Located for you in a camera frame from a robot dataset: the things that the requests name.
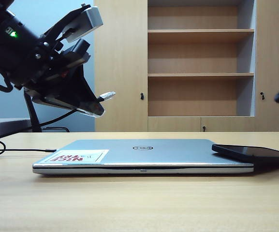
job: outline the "wall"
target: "wall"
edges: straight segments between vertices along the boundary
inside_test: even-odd
[[[69,11],[81,7],[82,0],[15,0],[9,7],[16,17],[37,35],[47,31],[57,21],[64,17]],[[86,4],[93,5],[93,0],[86,0]],[[84,65],[85,78],[92,90],[94,90],[94,37],[93,32],[83,37],[91,44],[88,52],[92,57]],[[67,43],[63,40],[65,46],[70,47],[74,43]],[[40,122],[45,122],[56,118],[67,110],[55,107],[34,104]],[[11,93],[0,92],[0,118],[21,118],[29,117],[28,110],[23,98],[23,90],[14,89]],[[51,126],[68,127],[70,131],[94,131],[94,118],[75,113]]]

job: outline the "cable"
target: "cable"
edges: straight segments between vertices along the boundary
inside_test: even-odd
[[[67,127],[45,127],[42,130],[65,130],[66,132],[70,132]]]
[[[9,132],[9,133],[0,135],[0,139],[1,139],[1,138],[4,138],[4,137],[6,137],[6,136],[9,136],[9,135],[17,134],[17,133],[22,132],[22,131],[31,130],[31,129],[33,129],[34,127],[42,127],[42,126],[49,125],[49,124],[51,124],[51,123],[60,121],[61,119],[65,118],[65,117],[67,117],[67,116],[69,116],[69,115],[71,115],[71,114],[73,114],[73,113],[75,113],[75,112],[77,112],[77,110],[72,110],[72,111],[70,111],[70,112],[68,112],[68,113],[66,113],[66,114],[64,114],[64,115],[62,115],[62,116],[60,116],[60,117],[57,117],[56,119],[50,120],[50,121],[48,121],[48,122],[41,123],[41,124],[39,124],[39,125],[35,125],[35,126],[31,126],[31,127],[22,128],[22,129],[13,131],[13,132]],[[5,143],[3,143],[3,142],[1,142],[1,141],[0,141],[0,144],[3,145],[3,149],[0,149],[0,154],[2,154],[2,153],[4,153],[4,152],[6,151],[6,145],[5,145]],[[40,149],[23,149],[23,150],[53,152],[53,150],[40,150]]]
[[[14,89],[14,87],[11,85],[10,81],[8,80],[8,78],[4,77],[4,81],[5,81],[6,87],[0,85],[0,91],[5,92],[5,93],[11,92]]]
[[[41,151],[41,152],[55,152],[56,149],[6,149],[5,143],[0,141],[0,144],[3,145],[3,149],[0,149],[0,154],[4,153],[5,151]]]

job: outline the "smartphone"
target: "smartphone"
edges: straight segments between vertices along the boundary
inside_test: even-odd
[[[212,145],[212,150],[221,156],[248,163],[278,163],[279,151],[258,146]]]

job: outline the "wooden cabinet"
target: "wooden cabinet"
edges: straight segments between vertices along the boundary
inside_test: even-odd
[[[147,1],[95,0],[95,92],[115,91],[96,131],[147,131]]]
[[[96,131],[279,130],[279,0],[95,5],[96,92],[117,93]]]

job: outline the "laptop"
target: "laptop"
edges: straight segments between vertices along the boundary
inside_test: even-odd
[[[215,155],[205,139],[77,140],[33,164],[37,174],[236,174],[253,164]]]

